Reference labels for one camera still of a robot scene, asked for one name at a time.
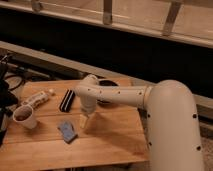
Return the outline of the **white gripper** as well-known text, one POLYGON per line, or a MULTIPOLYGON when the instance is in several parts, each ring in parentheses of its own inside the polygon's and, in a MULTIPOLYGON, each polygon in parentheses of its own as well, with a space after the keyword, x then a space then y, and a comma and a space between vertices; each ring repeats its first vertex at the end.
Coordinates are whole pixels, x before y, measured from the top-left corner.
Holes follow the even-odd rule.
POLYGON ((87 125, 87 122, 90 119, 90 114, 92 114, 96 109, 97 101, 92 97, 81 97, 81 110, 84 114, 80 115, 79 126, 84 129, 87 125))

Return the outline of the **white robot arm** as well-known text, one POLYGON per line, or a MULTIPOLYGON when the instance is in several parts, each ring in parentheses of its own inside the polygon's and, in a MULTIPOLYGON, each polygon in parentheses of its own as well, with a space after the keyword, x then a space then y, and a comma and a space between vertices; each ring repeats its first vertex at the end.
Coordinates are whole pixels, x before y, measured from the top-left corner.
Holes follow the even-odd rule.
POLYGON ((197 107, 190 89, 175 80, 154 86, 101 86, 88 75, 74 88, 91 114, 99 100, 147 111, 150 171, 204 171, 197 107))

